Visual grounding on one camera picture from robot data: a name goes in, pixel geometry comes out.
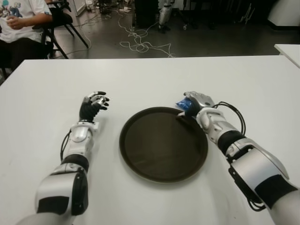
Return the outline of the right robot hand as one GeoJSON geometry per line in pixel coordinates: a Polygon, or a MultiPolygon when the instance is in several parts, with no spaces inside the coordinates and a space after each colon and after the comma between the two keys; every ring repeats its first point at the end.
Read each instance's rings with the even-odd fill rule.
{"type": "Polygon", "coordinates": [[[197,114],[205,107],[213,107],[214,102],[211,97],[196,91],[184,92],[184,98],[177,102],[176,105],[182,109],[177,117],[196,117],[197,114]]]}

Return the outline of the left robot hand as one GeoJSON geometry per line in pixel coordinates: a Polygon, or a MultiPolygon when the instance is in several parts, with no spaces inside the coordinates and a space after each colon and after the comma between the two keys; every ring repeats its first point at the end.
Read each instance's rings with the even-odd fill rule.
{"type": "Polygon", "coordinates": [[[86,95],[79,110],[79,121],[93,122],[99,111],[108,109],[109,101],[104,91],[94,91],[86,95]]]}

